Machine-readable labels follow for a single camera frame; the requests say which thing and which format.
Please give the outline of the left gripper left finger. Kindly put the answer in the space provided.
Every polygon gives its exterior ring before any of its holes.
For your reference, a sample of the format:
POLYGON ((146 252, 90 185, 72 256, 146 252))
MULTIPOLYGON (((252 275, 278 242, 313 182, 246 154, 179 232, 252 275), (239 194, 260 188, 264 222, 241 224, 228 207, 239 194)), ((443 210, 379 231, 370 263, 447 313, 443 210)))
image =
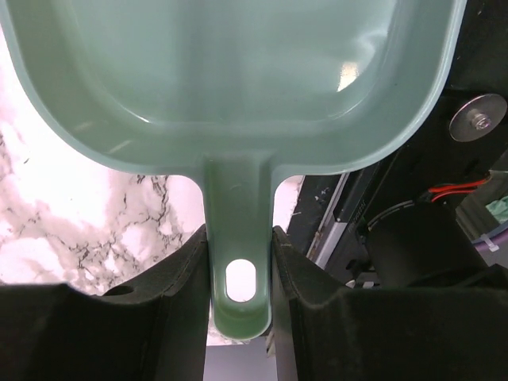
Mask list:
POLYGON ((1 289, 4 380, 200 380, 210 307, 206 231, 102 296, 1 289))

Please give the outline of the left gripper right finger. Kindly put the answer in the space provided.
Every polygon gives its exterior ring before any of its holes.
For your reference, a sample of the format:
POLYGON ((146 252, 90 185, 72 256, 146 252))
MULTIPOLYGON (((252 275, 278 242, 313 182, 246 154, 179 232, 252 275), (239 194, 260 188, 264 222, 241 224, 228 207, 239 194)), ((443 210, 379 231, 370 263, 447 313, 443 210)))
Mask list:
POLYGON ((272 332, 281 380, 504 380, 507 271, 451 287, 353 289, 274 228, 272 332))

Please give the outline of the green plastic dustpan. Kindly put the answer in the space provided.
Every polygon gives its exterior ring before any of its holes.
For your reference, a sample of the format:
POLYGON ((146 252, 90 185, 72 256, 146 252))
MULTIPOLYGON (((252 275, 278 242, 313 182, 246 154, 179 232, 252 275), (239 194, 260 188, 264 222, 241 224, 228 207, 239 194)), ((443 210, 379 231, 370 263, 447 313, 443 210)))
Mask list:
POLYGON ((271 322, 278 185, 390 155, 444 88, 463 1, 4 1, 17 77, 76 151, 202 191, 214 324, 271 322))

